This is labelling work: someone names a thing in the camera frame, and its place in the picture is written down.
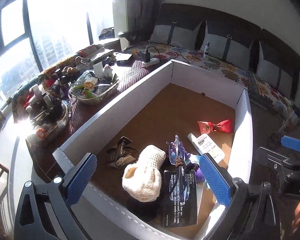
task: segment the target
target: floor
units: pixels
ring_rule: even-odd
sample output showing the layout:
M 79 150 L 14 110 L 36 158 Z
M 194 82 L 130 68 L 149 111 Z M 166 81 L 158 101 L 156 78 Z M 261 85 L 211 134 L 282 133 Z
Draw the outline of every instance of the floor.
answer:
M 282 124 L 281 121 L 259 106 L 251 103 L 254 149 L 265 146 L 268 135 L 275 132 Z M 13 123 L 13 117 L 7 119 L 0 132 L 0 162 L 10 170 L 9 175 L 4 174 L 0 179 L 0 225 L 10 239 L 13 239 L 13 227 L 19 196 L 26 181 L 32 180 L 35 184 L 43 181 L 37 176 L 33 169 L 31 157 L 29 155 L 25 136 L 29 127 L 26 123 Z M 267 168 L 253 162 L 250 183 L 261 184 L 269 180 Z M 294 209 L 297 201 L 282 203 L 279 201 L 279 212 L 281 215 L 282 228 L 285 230 L 283 239 L 298 239 L 289 236 Z M 85 199 L 72 206 L 78 220 L 89 233 L 92 239 L 114 239 L 119 235 L 123 240 L 135 239 L 122 229 L 99 213 Z

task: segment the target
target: charging cable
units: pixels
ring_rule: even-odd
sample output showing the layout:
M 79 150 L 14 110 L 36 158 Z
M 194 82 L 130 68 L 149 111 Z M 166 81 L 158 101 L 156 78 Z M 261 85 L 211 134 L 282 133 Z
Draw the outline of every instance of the charging cable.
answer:
M 161 57 L 160 57 L 160 52 L 159 50 L 155 47 L 155 46 L 152 46 L 152 45 L 148 45 L 146 46 L 146 49 L 144 52 L 142 52 L 142 56 L 143 56 L 143 61 L 144 62 L 150 62 L 150 52 L 149 52 L 149 48 L 155 48 L 159 54 L 159 61 L 161 62 Z
M 178 54 L 177 54 L 176 52 L 170 50 L 170 47 L 172 47 L 172 46 L 171 46 L 172 43 L 176 43 L 176 44 L 178 44 L 178 45 L 180 46 L 180 48 L 177 48 L 177 47 L 175 47 L 175 48 L 179 50 L 180 56 L 183 57 L 183 58 L 187 61 L 188 64 L 190 64 L 189 61 L 181 54 L 182 46 L 180 45 L 180 43 L 178 43 L 178 42 L 176 42 L 176 41 L 171 42 L 171 43 L 168 45 L 168 46 L 169 46 L 169 51 L 172 52 L 172 53 L 174 53 L 174 54 L 176 54 L 176 57 L 178 57 Z

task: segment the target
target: knitted white hat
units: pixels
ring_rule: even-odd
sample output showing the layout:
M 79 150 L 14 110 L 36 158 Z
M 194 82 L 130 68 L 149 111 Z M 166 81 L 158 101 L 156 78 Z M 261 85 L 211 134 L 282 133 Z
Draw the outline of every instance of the knitted white hat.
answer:
M 163 150 L 148 145 L 134 164 L 124 169 L 122 187 L 141 202 L 154 201 L 160 194 L 161 174 L 159 168 L 166 158 Z

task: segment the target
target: window frame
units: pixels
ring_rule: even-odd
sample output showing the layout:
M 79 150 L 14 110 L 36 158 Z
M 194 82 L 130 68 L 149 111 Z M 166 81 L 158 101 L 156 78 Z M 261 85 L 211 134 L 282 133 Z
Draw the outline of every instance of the window frame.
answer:
M 6 7 L 10 3 L 13 3 L 16 0 L 8 0 L 8 2 L 2 7 Z M 23 5 L 22 5 L 22 18 L 23 18 L 23 25 L 25 28 L 25 33 L 8 43 L 7 45 L 4 45 L 3 42 L 3 36 L 2 36 L 2 23 L 1 23 L 1 12 L 2 9 L 0 9 L 0 57 L 5 54 L 9 49 L 11 49 L 13 46 L 18 44 L 19 42 L 23 41 L 24 39 L 29 38 L 30 40 L 30 45 L 31 45 L 31 50 L 34 55 L 35 61 L 37 63 L 37 67 L 39 69 L 39 72 L 43 71 L 42 64 L 39 59 L 39 54 L 37 52 L 37 49 L 34 44 L 34 39 L 31 31 L 31 25 L 30 25 L 30 20 L 29 20 L 29 11 L 28 11 L 28 0 L 23 0 Z M 90 45 L 93 44 L 93 37 L 92 37 L 92 30 L 91 30 L 91 25 L 90 25 L 90 20 L 89 20 L 89 13 L 87 12 L 86 15 L 86 22 L 87 22 L 87 29 L 88 29 L 88 37 L 89 37 L 89 43 Z M 3 110 L 7 106 L 7 103 L 5 103 L 2 107 L 1 110 Z

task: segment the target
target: perfume bottle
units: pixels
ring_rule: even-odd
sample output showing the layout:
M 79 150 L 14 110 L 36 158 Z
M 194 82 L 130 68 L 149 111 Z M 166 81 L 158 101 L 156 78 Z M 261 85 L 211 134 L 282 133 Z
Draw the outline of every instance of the perfume bottle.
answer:
M 63 73 L 62 73 L 60 68 L 58 68 L 55 73 L 56 73 L 58 78 L 61 78 L 63 76 Z
M 47 104 L 47 107 L 48 107 L 48 108 L 53 107 L 53 103 L 52 103 L 50 97 L 49 97 L 47 94 L 45 94 L 45 95 L 43 96 L 43 100 L 44 100 L 45 103 Z
M 203 59 L 208 59 L 209 49 L 210 49 L 210 43 L 207 42 L 206 46 L 204 47 Z
M 68 79 L 66 76 L 62 76 L 61 78 L 58 78 L 58 83 L 60 85 L 60 93 L 62 92 L 63 93 L 63 96 L 61 96 L 61 98 L 65 97 L 65 98 L 68 98 L 68 92 L 70 90 L 70 87 L 69 87 L 69 83 L 68 83 Z

